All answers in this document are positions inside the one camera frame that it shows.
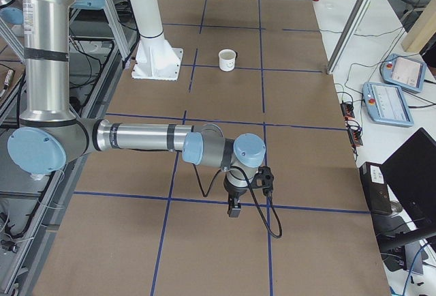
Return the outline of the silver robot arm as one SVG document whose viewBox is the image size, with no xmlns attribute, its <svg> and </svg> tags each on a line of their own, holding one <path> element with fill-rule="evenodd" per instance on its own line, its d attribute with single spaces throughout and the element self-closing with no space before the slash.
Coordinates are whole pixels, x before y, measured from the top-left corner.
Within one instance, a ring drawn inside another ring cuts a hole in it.
<svg viewBox="0 0 436 296">
<path fill-rule="evenodd" d="M 106 0 L 22 0 L 27 107 L 8 139 L 11 159 L 24 171 L 48 174 L 94 151 L 179 151 L 194 166 L 225 173 L 228 215 L 240 197 L 267 190 L 272 175 L 262 166 L 266 147 L 255 134 L 235 139 L 214 124 L 157 125 L 82 119 L 69 107 L 69 9 L 102 9 Z"/>
</svg>

